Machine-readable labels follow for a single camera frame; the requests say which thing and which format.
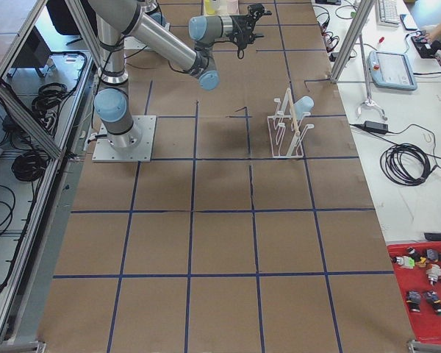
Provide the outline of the person hand at desk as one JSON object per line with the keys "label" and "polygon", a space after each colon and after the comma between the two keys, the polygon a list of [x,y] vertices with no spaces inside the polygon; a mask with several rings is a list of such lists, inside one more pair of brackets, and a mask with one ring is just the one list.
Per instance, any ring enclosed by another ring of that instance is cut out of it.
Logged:
{"label": "person hand at desk", "polygon": [[429,43],[433,43],[436,40],[441,41],[441,28],[434,27],[433,29],[428,29],[426,32],[426,40]]}

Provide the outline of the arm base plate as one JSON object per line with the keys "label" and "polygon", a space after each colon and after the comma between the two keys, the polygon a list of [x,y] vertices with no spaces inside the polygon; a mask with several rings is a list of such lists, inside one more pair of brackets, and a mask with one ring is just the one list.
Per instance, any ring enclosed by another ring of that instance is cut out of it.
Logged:
{"label": "arm base plate", "polygon": [[132,128],[123,135],[112,135],[101,123],[100,135],[106,137],[96,141],[93,162],[132,163],[151,161],[157,117],[155,115],[133,115]]}

